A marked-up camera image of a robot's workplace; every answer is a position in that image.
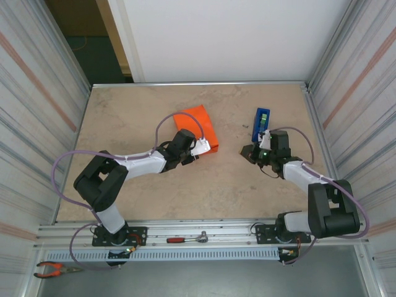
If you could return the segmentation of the orange wrapping paper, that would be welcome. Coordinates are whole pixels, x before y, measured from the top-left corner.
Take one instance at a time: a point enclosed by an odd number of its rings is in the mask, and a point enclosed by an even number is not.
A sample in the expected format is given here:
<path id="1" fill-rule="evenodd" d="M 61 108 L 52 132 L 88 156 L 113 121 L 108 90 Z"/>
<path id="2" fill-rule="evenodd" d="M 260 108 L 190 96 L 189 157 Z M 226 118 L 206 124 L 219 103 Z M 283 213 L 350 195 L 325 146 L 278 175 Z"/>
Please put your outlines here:
<path id="1" fill-rule="evenodd" d="M 183 110 L 183 112 L 193 116 L 202 126 L 205 139 L 209 142 L 210 145 L 210 150 L 208 153 L 218 152 L 219 142 L 217 139 L 217 135 L 212 125 L 210 116 L 207 113 L 204 106 L 203 105 L 195 106 L 193 108 Z M 173 116 L 173 119 L 178 130 L 186 129 L 192 132 L 195 135 L 196 139 L 202 137 L 200 127 L 191 117 L 183 114 L 176 114 Z"/>

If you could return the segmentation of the blue tape dispenser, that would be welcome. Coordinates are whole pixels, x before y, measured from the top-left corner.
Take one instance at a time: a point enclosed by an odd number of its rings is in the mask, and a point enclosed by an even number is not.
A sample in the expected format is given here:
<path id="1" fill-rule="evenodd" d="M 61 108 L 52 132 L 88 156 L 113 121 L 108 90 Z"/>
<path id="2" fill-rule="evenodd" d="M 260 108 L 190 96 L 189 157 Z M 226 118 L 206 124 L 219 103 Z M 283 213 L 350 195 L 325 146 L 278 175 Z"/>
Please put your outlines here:
<path id="1" fill-rule="evenodd" d="M 263 114 L 263 113 L 267 114 L 267 123 L 266 123 L 265 127 L 262 129 L 260 127 L 260 117 L 261 117 L 261 114 Z M 258 133 L 263 132 L 268 129 L 269 119 L 270 119 L 270 110 L 269 109 L 265 109 L 265 108 L 257 109 L 256 115 L 254 117 L 254 125 L 253 125 L 253 130 L 252 130 L 252 142 L 258 141 L 258 139 L 257 139 Z"/>

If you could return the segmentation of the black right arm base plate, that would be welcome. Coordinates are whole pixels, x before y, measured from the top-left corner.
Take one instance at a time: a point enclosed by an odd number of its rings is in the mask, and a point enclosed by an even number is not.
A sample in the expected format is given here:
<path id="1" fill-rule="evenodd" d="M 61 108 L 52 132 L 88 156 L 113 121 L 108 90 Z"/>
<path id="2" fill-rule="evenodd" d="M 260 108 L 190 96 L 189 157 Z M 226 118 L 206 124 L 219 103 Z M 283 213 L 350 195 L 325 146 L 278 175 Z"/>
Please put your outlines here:
<path id="1" fill-rule="evenodd" d="M 300 243 L 311 243 L 311 237 L 306 233 L 290 232 L 276 225 L 261 224 L 254 228 L 257 244 L 297 244 L 298 240 Z"/>

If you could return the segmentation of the red handled ratchet wrench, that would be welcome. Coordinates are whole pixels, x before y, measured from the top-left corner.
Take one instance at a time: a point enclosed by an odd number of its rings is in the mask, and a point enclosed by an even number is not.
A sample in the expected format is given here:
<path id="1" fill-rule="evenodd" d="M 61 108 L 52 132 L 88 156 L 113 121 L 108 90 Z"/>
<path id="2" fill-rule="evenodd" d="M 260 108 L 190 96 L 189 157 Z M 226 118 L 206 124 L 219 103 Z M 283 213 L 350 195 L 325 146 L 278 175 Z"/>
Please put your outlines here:
<path id="1" fill-rule="evenodd" d="M 166 242 L 168 244 L 179 244 L 179 243 L 187 243 L 187 242 L 207 243 L 208 236 L 205 231 L 202 231 L 201 234 L 195 238 L 182 238 L 182 237 L 167 238 Z"/>

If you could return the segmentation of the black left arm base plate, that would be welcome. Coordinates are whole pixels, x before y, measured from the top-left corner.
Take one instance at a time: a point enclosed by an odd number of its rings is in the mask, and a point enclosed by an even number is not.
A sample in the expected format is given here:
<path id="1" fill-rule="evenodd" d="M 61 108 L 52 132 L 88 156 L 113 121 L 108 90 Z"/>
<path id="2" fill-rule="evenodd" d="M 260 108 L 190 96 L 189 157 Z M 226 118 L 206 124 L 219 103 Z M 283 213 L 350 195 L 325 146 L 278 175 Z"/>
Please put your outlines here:
<path id="1" fill-rule="evenodd" d="M 124 226 L 117 233 L 112 234 L 103 226 L 98 226 L 93 231 L 92 246 L 145 246 L 147 241 L 147 227 Z"/>

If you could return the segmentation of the white door frame post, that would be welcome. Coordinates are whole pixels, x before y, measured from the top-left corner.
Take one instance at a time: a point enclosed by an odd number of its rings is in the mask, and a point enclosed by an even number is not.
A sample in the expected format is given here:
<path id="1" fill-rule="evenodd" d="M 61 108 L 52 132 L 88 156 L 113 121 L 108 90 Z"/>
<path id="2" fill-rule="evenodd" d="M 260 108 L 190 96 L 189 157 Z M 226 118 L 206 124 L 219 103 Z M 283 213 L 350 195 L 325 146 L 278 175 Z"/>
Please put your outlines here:
<path id="1" fill-rule="evenodd" d="M 108 0 L 108 4 L 110 5 L 132 78 L 135 83 L 146 83 L 131 22 L 127 14 L 126 0 Z"/>

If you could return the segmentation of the orange handled pliers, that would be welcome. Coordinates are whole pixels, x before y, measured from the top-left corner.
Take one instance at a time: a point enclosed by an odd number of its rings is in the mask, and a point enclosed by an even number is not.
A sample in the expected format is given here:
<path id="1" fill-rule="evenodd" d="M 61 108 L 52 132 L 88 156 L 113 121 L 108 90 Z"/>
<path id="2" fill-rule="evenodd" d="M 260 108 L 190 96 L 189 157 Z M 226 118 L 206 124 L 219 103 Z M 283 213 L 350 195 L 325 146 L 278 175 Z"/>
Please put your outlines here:
<path id="1" fill-rule="evenodd" d="M 81 272 L 82 269 L 78 267 L 67 267 L 62 263 L 45 261 L 37 264 L 37 267 L 50 267 L 52 271 L 49 273 L 34 273 L 33 276 L 40 279 L 54 278 L 66 273 Z"/>

